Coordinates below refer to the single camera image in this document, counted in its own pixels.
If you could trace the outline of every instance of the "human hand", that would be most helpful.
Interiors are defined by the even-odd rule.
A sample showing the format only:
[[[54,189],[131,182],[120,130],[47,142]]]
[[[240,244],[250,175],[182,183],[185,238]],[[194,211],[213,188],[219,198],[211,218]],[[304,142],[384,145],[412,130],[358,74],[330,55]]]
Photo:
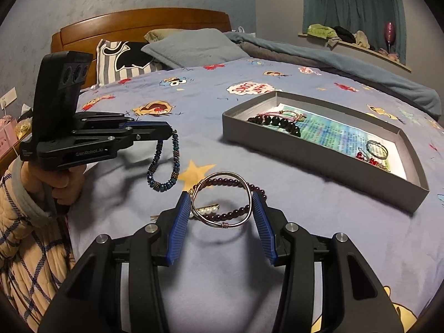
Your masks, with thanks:
[[[57,203],[71,205],[82,191],[85,169],[86,165],[81,165],[65,171],[45,171],[34,162],[24,162],[21,180],[26,191],[37,203],[45,199],[43,183],[46,183],[53,188],[52,197],[57,199]]]

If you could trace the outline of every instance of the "wall socket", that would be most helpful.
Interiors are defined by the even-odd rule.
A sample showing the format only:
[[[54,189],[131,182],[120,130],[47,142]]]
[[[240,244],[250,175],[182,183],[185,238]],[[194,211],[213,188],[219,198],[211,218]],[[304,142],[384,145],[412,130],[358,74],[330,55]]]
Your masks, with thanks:
[[[13,102],[15,99],[17,99],[17,92],[16,92],[16,88],[13,87],[5,95],[0,97],[1,109],[4,110],[5,107],[8,106],[11,102]]]

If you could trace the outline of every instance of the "box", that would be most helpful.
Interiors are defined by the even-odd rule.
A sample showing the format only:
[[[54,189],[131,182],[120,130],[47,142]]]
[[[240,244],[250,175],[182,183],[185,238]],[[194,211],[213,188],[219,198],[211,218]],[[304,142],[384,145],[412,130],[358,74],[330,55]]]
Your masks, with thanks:
[[[280,103],[304,109],[394,142],[406,179],[367,162],[246,120]],[[337,104],[275,91],[241,103],[222,115],[226,140],[308,168],[413,213],[427,196],[420,160],[402,129]]]
[[[17,142],[15,127],[17,120],[13,119],[0,130],[0,157],[3,156]]]

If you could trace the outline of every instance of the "star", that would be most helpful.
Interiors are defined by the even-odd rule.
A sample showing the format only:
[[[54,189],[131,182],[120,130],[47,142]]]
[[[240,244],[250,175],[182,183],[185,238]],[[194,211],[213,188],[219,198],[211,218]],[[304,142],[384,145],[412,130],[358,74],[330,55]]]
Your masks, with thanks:
[[[179,174],[178,180],[184,181],[183,190],[188,191],[194,185],[199,183],[203,178],[205,178],[205,173],[214,168],[216,165],[205,165],[197,167],[194,161],[190,160],[188,169],[183,173]]]

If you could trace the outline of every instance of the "curtain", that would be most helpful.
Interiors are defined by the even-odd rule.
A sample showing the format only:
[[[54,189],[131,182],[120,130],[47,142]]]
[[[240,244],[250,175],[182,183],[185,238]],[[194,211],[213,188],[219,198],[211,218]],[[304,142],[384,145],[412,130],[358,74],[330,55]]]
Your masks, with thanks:
[[[311,24],[341,26],[351,33],[361,30],[376,50],[387,49],[384,27],[388,22],[396,26],[396,40],[390,52],[399,55],[405,64],[406,28],[402,0],[304,0],[302,30]]]

